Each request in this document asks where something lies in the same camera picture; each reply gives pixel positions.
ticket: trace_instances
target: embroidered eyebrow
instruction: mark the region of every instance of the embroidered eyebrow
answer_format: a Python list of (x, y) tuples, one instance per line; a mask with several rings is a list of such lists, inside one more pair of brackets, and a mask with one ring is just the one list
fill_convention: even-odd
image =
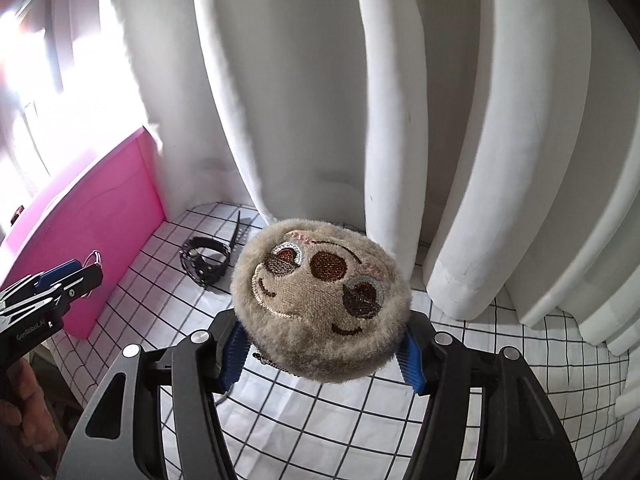
[(347, 251), (351, 256), (354, 257), (354, 259), (361, 264), (362, 260), (359, 259), (359, 257), (356, 256), (356, 253), (354, 253), (351, 249), (346, 248), (344, 245), (340, 245), (340, 244), (336, 244), (334, 242), (323, 242), (322, 240), (313, 240), (311, 243), (313, 244), (328, 244), (328, 245), (335, 245), (337, 247), (341, 247), (343, 248), (345, 251)]

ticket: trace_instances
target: grid tablecloth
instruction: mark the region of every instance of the grid tablecloth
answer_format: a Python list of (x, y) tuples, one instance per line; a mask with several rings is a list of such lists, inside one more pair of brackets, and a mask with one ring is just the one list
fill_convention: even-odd
[[(87, 340), (65, 332), (52, 338), (53, 354), (78, 400), (86, 404), (126, 345), (145, 349), (176, 344), (207, 328), (231, 308), (231, 272), (212, 291), (196, 286), (180, 266), (178, 249), (188, 237), (212, 235), (229, 241), (241, 212), (235, 264), (244, 244), (264, 223), (249, 206), (217, 203), (164, 222), (131, 264), (109, 298)], [(417, 261), (427, 247), (420, 246)], [(497, 352), (515, 346), (532, 367), (558, 412), (584, 478), (594, 480), (612, 461), (608, 450), (620, 438), (623, 419), (614, 415), (628, 353), (615, 357), (606, 346), (580, 337), (572, 317), (556, 309), (538, 330), (520, 325), (501, 291), (473, 322), (446, 317), (431, 302), (416, 265), (412, 308), (470, 348)], [(262, 365), (251, 357), (229, 399), (218, 407), (231, 459), (246, 480), (399, 480), (408, 465), (427, 404), (402, 382), (396, 362), (373, 376), (343, 384), (319, 384)], [(171, 388), (161, 391), (162, 436), (170, 479), (180, 479)], [(458, 478), (469, 479), (478, 446), (481, 391), (472, 390)]]

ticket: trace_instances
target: plush toy head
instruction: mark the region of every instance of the plush toy head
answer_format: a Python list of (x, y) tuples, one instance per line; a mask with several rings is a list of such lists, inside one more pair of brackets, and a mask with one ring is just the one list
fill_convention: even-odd
[(278, 222), (252, 238), (231, 292), (266, 358), (295, 375), (334, 383), (391, 359), (411, 305), (407, 282), (379, 245), (307, 220)]

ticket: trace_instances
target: pink board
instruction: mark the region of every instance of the pink board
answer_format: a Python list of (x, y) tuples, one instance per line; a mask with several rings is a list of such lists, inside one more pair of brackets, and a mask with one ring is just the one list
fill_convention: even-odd
[(65, 330), (86, 339), (105, 301), (165, 218), (156, 189), (156, 144), (144, 128), (105, 156), (88, 151), (52, 179), (0, 246), (0, 290), (27, 274), (102, 255), (102, 286), (73, 302)]

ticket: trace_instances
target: fuzzy beige plush toy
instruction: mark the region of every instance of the fuzzy beige plush toy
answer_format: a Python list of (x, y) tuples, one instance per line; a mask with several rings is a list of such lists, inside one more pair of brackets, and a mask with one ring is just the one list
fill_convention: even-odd
[(408, 283), (379, 245), (307, 220), (278, 222), (252, 238), (231, 293), (247, 335), (268, 360), (330, 383), (388, 362), (411, 305)]

